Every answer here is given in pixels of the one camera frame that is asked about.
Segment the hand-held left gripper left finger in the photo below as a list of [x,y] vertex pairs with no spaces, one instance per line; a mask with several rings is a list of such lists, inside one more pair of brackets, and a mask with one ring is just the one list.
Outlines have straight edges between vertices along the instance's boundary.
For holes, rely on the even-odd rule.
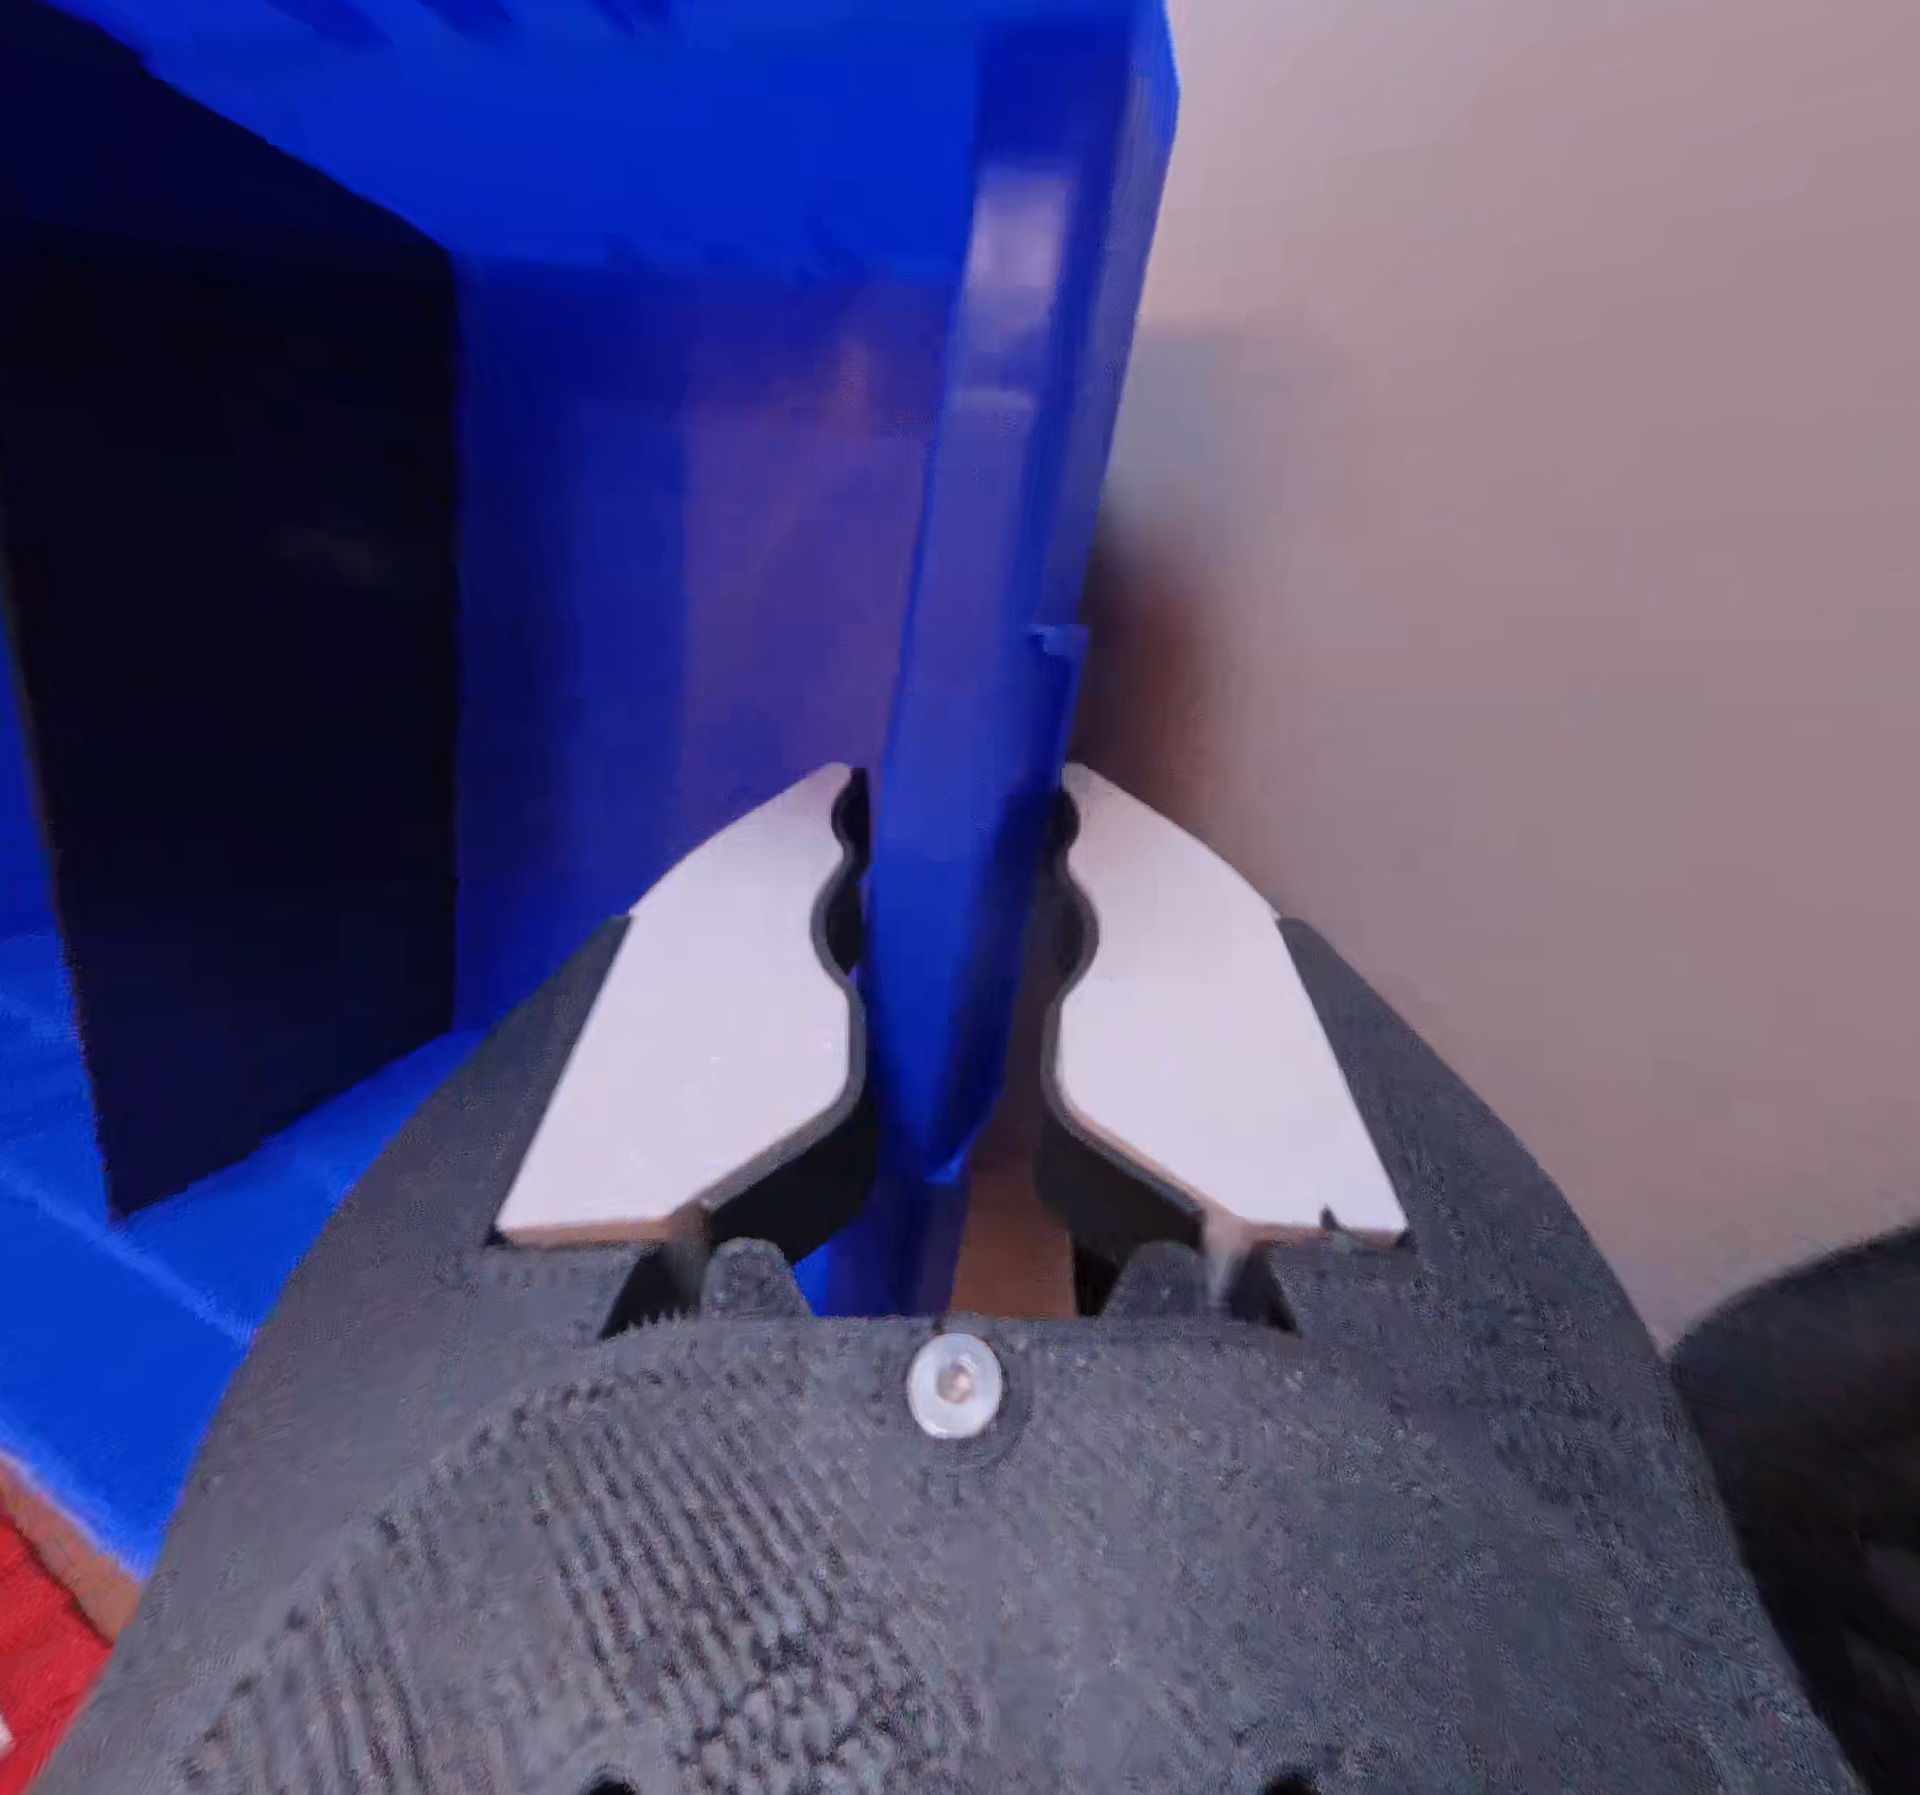
[[867,1204],[867,850],[865,772],[818,766],[678,860],[600,960],[530,1004],[551,1034],[500,1100],[492,1246],[528,1276],[608,1264],[585,1334],[690,1320],[723,1248],[784,1272]]

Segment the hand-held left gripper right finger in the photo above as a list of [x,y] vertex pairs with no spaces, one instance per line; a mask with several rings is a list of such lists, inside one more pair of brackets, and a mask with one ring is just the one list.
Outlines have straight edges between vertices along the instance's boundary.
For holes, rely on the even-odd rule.
[[1411,1222],[1357,1110],[1278,912],[1160,810],[1065,764],[1035,916],[1037,1202],[1067,1234],[1074,1312],[1097,1316],[1139,1250],[1286,1324],[1254,1284],[1283,1248],[1377,1256]]

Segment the blue plastic bin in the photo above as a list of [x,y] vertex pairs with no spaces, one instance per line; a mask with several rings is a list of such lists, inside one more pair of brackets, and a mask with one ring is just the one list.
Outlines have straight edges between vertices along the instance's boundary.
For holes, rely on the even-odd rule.
[[449,1028],[108,1206],[3,604],[3,1456],[145,1575],[375,1128],[678,860],[861,768],[876,1184],[929,1310],[995,1106],[1178,120],[1166,0],[3,0],[3,236],[431,256]]

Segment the black bin divider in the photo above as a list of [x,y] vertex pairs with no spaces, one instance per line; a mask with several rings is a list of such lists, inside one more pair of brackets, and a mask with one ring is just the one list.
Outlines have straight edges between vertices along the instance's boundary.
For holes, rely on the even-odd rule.
[[108,1208],[456,1006],[437,262],[3,236],[3,604]]

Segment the red plastic bin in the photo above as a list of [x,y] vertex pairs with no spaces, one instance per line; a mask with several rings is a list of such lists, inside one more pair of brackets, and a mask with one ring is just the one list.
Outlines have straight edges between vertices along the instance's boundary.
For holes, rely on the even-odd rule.
[[2,1520],[2,1791],[36,1781],[108,1663],[112,1641],[9,1518]]

